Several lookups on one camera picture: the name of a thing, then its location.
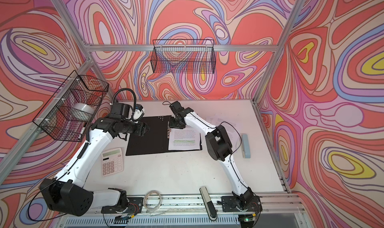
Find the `white and black file folder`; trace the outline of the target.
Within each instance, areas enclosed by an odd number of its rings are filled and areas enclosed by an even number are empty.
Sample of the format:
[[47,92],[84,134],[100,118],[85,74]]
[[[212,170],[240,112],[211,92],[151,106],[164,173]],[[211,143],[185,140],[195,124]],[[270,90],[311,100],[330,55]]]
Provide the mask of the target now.
[[169,140],[167,139],[168,116],[143,117],[142,122],[147,123],[150,130],[143,136],[130,135],[126,156],[151,155],[174,153],[183,151],[169,151]]

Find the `metal folder clip mechanism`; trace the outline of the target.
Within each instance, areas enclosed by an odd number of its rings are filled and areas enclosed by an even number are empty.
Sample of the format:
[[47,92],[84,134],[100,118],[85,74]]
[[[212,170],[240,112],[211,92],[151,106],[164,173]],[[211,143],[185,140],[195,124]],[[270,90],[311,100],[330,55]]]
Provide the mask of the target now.
[[170,123],[168,122],[167,123],[167,139],[169,140],[170,139],[170,134],[171,134],[171,127],[170,127]]

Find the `printed paper sheets stack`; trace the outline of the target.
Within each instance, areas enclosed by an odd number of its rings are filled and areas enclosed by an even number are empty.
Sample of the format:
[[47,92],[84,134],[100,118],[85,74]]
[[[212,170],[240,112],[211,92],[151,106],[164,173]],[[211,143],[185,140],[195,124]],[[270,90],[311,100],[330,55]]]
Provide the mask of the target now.
[[197,151],[200,150],[200,133],[194,128],[171,129],[169,151]]

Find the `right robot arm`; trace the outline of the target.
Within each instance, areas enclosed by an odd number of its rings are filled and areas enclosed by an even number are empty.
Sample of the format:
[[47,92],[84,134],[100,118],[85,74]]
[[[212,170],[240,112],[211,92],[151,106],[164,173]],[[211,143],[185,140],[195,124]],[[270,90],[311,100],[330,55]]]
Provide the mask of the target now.
[[192,127],[204,135],[207,151],[211,158],[221,164],[232,186],[236,208],[246,210],[255,197],[252,189],[242,178],[233,156],[233,144],[223,125],[213,125],[201,118],[192,108],[184,108],[180,102],[169,104],[173,113],[170,128],[184,129]]

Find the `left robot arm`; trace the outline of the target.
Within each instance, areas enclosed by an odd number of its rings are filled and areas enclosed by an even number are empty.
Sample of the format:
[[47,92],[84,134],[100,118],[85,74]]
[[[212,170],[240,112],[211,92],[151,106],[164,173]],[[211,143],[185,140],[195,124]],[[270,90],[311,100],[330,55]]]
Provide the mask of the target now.
[[114,95],[110,113],[86,126],[86,139],[69,163],[53,179],[44,179],[40,184],[49,210],[79,217],[94,208],[107,208],[116,213],[128,208],[125,190],[84,189],[91,168],[114,138],[121,134],[142,137],[149,131],[148,125],[141,122],[144,108],[137,104],[135,92],[130,88],[127,91],[133,96],[133,105],[116,101],[117,95]]

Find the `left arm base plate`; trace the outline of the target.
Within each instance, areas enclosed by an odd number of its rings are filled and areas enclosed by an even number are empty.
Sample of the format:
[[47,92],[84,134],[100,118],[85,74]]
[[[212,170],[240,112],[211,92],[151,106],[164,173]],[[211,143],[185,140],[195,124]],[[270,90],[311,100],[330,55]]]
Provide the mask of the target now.
[[101,213],[137,215],[142,212],[143,201],[143,197],[128,197],[126,204],[102,207]]

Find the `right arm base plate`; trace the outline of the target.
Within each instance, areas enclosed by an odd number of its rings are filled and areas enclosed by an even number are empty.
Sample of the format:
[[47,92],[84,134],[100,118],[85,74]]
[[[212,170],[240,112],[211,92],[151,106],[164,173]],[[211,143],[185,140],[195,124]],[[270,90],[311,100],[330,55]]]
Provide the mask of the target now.
[[217,204],[222,206],[222,210],[225,213],[228,212],[254,212],[260,213],[263,211],[262,203],[259,196],[253,196],[252,200],[245,206],[240,208],[237,206],[234,196],[222,196],[221,200],[217,201]]

